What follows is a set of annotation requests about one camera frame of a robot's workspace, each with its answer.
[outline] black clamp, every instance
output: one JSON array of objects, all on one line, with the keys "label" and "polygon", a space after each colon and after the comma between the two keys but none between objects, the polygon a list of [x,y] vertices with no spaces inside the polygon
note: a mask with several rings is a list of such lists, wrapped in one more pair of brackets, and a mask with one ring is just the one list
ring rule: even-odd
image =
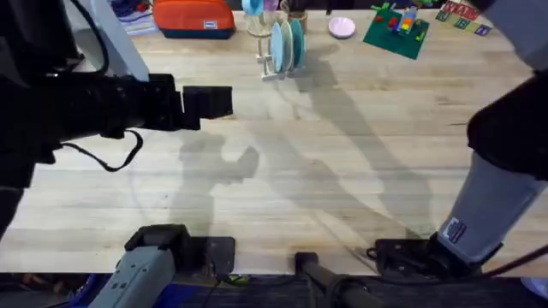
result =
[{"label": "black clamp", "polygon": [[437,240],[438,233],[429,240],[376,240],[375,248],[366,255],[375,261],[382,276],[394,278],[435,278],[452,280],[481,273],[499,247],[477,263],[467,264]]},{"label": "black clamp", "polygon": [[213,275],[229,274],[234,269],[235,240],[231,237],[191,236],[185,225],[164,224],[141,227],[124,248],[157,246],[170,250],[176,271]]}]

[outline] orange bag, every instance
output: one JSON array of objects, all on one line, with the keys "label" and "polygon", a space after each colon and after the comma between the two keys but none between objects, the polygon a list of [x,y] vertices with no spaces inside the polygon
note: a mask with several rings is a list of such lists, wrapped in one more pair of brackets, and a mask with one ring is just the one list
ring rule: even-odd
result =
[{"label": "orange bag", "polygon": [[235,31],[223,0],[156,0],[152,15],[167,39],[229,39]]}]

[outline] wooden table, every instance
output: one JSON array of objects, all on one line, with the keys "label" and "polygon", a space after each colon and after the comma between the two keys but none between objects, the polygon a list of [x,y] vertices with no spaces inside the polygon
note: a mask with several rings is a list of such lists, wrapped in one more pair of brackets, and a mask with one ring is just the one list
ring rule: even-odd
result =
[{"label": "wooden table", "polygon": [[[76,151],[39,166],[0,251],[0,270],[110,272],[140,226],[184,223],[231,235],[235,271],[291,272],[298,251],[339,273],[372,274],[356,247],[427,237],[448,215],[468,172],[466,123],[529,75],[497,33],[481,38],[434,20],[418,61],[361,42],[372,11],[341,11],[357,33],[336,40],[311,12],[299,77],[262,82],[256,40],[134,43],[151,72],[184,85],[233,86],[235,114],[201,132],[143,130],[145,147],[116,174]],[[79,140],[116,165],[134,145]],[[493,268],[545,244],[546,197],[510,232]],[[548,275],[548,259],[513,275]]]}]

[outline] small pink dish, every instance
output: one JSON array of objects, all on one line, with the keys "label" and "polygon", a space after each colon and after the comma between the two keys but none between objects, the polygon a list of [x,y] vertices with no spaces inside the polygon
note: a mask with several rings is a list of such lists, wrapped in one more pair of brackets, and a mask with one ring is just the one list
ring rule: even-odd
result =
[{"label": "small pink dish", "polygon": [[356,25],[346,17],[334,17],[329,21],[329,33],[337,39],[348,39],[354,35]]}]

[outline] green lego baseplate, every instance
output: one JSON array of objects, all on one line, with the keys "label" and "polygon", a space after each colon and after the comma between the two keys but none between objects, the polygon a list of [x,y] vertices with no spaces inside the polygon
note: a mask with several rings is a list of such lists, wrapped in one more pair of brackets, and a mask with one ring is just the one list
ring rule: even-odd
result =
[{"label": "green lego baseplate", "polygon": [[[414,25],[410,33],[392,33],[391,29],[388,28],[390,19],[396,17],[399,22],[402,15],[393,10],[384,9],[378,11],[375,18],[378,16],[383,17],[383,20],[375,21],[375,19],[373,19],[363,41],[373,46],[377,46],[378,48],[392,51],[398,55],[416,60],[419,56],[420,47],[425,41],[430,23],[420,20],[420,24],[417,26]],[[419,37],[423,32],[425,33],[425,36],[421,40],[417,40],[416,37]]]}]

